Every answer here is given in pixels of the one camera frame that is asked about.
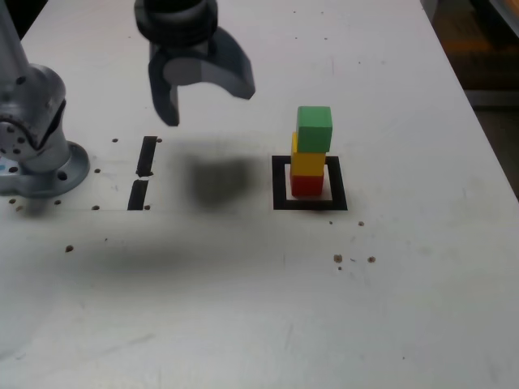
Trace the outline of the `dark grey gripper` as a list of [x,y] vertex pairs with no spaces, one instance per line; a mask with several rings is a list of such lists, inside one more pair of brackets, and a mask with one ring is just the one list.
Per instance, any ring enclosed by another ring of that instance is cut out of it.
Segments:
[[223,28],[189,47],[150,44],[148,77],[154,108],[167,126],[179,125],[178,90],[172,85],[212,83],[244,100],[255,94],[251,61]]

